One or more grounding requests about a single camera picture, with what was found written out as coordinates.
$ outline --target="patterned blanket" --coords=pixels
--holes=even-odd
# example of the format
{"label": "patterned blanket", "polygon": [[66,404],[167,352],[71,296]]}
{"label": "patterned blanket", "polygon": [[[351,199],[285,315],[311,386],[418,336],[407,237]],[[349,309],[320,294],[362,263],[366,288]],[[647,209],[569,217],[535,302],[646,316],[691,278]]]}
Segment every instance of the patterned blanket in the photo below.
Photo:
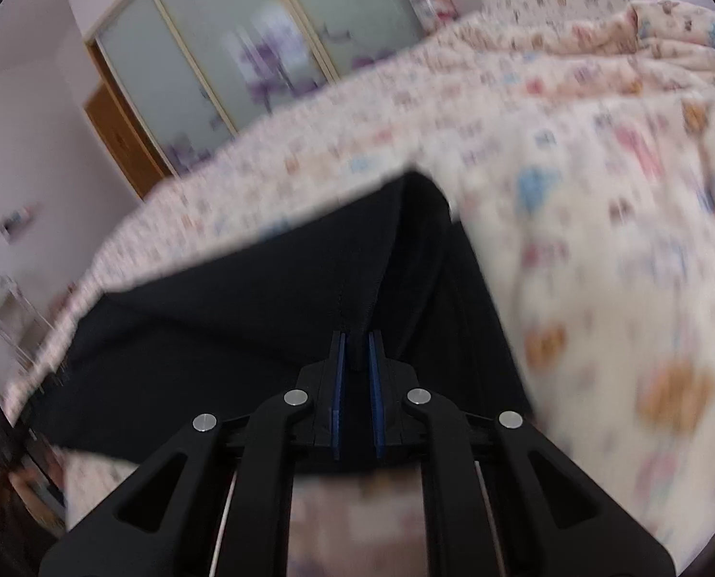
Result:
{"label": "patterned blanket", "polygon": [[[715,531],[715,13],[634,2],[525,28],[475,14],[260,119],[98,251],[17,416],[105,290],[426,172],[459,213],[547,435],[683,569]],[[132,467],[69,454],[69,521]]]}

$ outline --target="folded blanket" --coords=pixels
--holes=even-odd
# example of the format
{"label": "folded blanket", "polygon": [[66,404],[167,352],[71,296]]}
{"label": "folded blanket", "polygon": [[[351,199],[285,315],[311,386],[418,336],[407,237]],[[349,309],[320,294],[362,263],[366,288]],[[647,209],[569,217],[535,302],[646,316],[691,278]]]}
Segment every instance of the folded blanket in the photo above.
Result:
{"label": "folded blanket", "polygon": [[[538,28],[476,14],[256,122],[102,246],[11,418],[103,292],[407,167],[460,212],[544,431],[686,567],[715,530],[715,13],[686,4]],[[70,518],[127,472],[69,462]]]}

